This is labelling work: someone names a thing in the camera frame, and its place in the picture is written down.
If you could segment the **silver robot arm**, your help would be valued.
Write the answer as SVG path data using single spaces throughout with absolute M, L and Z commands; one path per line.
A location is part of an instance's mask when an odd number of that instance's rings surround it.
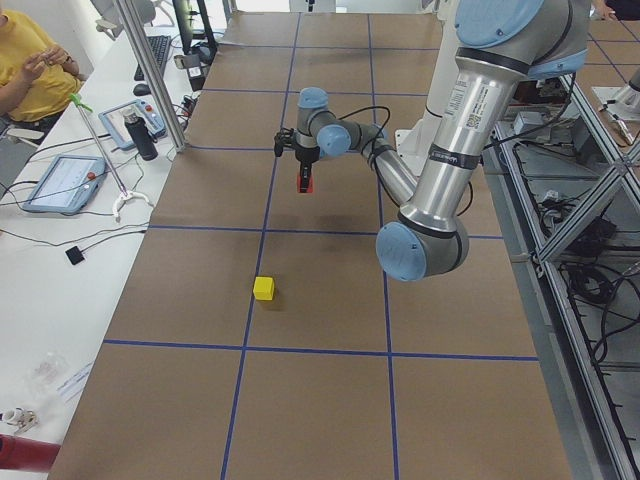
M 462 1 L 453 19 L 461 45 L 449 98 L 420 175 L 414 175 L 377 125 L 336 117 L 327 93 L 301 91 L 297 125 L 281 129 L 274 153 L 294 150 L 298 190 L 312 183 L 321 156 L 359 152 L 399 207 L 376 239 L 382 269 L 399 281 L 455 270 L 469 242 L 456 210 L 496 122 L 519 83 L 574 73 L 585 62 L 588 1 Z

